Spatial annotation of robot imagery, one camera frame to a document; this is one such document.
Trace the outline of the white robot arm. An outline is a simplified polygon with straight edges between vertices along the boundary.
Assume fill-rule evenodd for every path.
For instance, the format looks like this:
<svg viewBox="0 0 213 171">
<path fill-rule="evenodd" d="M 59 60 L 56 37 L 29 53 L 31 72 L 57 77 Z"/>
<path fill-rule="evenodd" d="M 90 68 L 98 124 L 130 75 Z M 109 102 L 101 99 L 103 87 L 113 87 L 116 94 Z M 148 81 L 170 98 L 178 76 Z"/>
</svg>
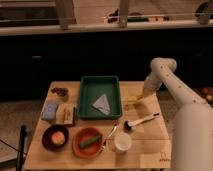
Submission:
<svg viewBox="0 0 213 171">
<path fill-rule="evenodd" d="M 181 81 L 175 59 L 154 58 L 143 96 L 164 84 L 178 105 L 172 136 L 171 171 L 213 171 L 213 107 Z"/>
</svg>

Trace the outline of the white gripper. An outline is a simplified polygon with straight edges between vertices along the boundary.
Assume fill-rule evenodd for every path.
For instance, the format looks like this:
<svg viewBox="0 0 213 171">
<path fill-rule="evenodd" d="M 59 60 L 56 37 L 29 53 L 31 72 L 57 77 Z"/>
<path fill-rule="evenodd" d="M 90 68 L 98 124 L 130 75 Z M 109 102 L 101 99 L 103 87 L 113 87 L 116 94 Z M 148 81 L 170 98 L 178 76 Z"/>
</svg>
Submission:
<svg viewBox="0 0 213 171">
<path fill-rule="evenodd" d="M 162 81 L 159 80 L 157 77 L 148 76 L 144 82 L 143 96 L 148 97 L 148 96 L 154 94 L 156 91 L 159 90 L 161 85 L 162 85 Z"/>
</svg>

